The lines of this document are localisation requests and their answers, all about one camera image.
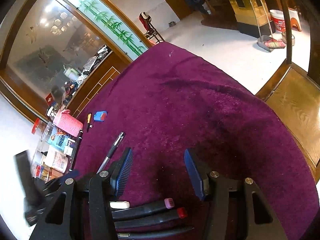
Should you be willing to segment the black markers pair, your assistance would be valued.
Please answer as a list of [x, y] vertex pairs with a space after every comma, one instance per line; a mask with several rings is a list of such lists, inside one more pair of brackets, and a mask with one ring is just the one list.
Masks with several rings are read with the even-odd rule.
[[82, 141], [82, 137], [83, 137], [83, 130], [80, 130], [78, 137], [76, 138], [75, 141], [75, 148], [73, 148], [73, 152], [70, 158], [70, 162], [69, 162], [69, 172], [73, 171], [74, 169], [74, 165], [75, 165], [75, 161], [76, 161], [76, 157], [79, 151], [79, 147]]

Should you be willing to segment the red white bucket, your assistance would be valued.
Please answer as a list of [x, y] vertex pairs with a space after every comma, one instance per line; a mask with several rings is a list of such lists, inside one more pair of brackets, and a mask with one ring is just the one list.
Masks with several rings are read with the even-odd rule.
[[271, 9], [270, 15], [271, 15], [272, 21], [276, 26], [276, 30], [279, 32], [284, 32], [286, 30], [286, 27], [285, 27], [283, 12], [281, 10]]

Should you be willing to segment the white marker tube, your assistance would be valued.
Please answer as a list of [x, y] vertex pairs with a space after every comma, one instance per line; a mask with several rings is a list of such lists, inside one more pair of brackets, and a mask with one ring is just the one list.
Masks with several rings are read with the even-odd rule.
[[116, 210], [123, 210], [130, 208], [130, 202], [128, 201], [110, 201], [110, 207]]

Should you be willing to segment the blue white tissue pack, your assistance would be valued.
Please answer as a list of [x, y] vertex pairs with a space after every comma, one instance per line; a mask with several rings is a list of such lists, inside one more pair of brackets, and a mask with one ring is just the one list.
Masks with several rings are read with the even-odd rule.
[[47, 139], [49, 145], [61, 151], [64, 155], [71, 156], [75, 147], [75, 140], [60, 129], [52, 130]]

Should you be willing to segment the black marker pink cap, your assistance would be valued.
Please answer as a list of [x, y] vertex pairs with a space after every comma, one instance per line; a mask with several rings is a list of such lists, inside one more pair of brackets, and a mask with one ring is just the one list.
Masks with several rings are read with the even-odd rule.
[[148, 215], [153, 215], [164, 210], [173, 209], [174, 207], [174, 200], [172, 198], [165, 198], [163, 200], [144, 204], [137, 207], [112, 211], [112, 216], [115, 221], [120, 221], [130, 218], [146, 217]]

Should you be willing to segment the purple velvet tablecloth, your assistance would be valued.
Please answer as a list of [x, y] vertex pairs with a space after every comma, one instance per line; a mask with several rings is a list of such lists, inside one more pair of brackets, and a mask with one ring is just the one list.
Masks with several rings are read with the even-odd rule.
[[123, 199], [140, 205], [167, 197], [186, 208], [193, 229], [178, 239], [201, 239], [207, 203], [195, 196], [184, 151], [221, 175], [252, 178], [288, 239], [300, 239], [316, 216], [314, 179], [291, 134], [274, 111], [219, 68], [185, 49], [160, 43], [132, 62], [88, 103], [106, 111], [84, 133], [75, 168], [97, 171], [112, 142], [125, 133], [114, 159], [133, 150]]

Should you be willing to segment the pink knitted cup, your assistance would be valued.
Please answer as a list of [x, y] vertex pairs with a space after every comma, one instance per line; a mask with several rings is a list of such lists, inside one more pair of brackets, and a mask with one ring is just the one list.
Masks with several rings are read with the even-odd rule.
[[53, 124], [74, 137], [77, 137], [80, 131], [83, 130], [82, 122], [71, 116], [68, 109], [58, 110]]

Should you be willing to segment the black marker red cap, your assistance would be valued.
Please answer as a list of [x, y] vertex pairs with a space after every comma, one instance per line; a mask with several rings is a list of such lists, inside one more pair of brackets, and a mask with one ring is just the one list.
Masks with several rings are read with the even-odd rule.
[[184, 219], [188, 216], [187, 211], [184, 207], [179, 207], [167, 211], [165, 213], [159, 213], [143, 218], [129, 219], [123, 221], [117, 221], [114, 223], [116, 229], [131, 229], [131, 228], [142, 228], [154, 225], [160, 225], [166, 222], [170, 222], [177, 219]]

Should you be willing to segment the thin black pen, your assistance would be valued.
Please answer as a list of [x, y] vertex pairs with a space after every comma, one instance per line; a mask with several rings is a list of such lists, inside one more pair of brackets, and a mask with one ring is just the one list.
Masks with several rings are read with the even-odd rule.
[[193, 227], [175, 228], [162, 231], [148, 231], [148, 232], [120, 232], [117, 233], [118, 239], [159, 239], [180, 235], [182, 233], [193, 230]]

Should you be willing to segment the wooden chair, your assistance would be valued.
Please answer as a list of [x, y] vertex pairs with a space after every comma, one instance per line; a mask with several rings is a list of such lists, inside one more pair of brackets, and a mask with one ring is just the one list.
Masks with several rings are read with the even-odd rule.
[[[315, 182], [319, 182], [319, 0], [296, 0], [310, 26], [308, 70], [293, 59], [302, 55], [297, 41], [289, 41], [285, 60], [257, 92], [292, 134]], [[280, 0], [289, 24], [287, 0]]]

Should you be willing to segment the clear black ballpoint pen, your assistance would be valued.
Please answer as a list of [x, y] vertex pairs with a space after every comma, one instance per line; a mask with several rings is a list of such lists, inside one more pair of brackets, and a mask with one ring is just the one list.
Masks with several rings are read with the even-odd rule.
[[105, 166], [108, 164], [108, 162], [110, 161], [110, 159], [114, 155], [115, 151], [117, 150], [118, 146], [120, 145], [120, 143], [122, 142], [124, 137], [125, 137], [125, 133], [124, 132], [120, 132], [120, 134], [118, 135], [117, 139], [114, 141], [114, 143], [112, 144], [110, 150], [108, 151], [108, 153], [107, 153], [105, 159], [103, 160], [102, 164], [98, 168], [97, 173], [100, 173], [105, 168]]

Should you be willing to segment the blue lighter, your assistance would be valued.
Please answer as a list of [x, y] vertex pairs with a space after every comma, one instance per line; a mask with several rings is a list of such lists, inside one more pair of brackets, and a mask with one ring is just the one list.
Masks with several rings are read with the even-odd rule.
[[93, 117], [94, 121], [103, 122], [107, 117], [107, 111], [97, 111]]

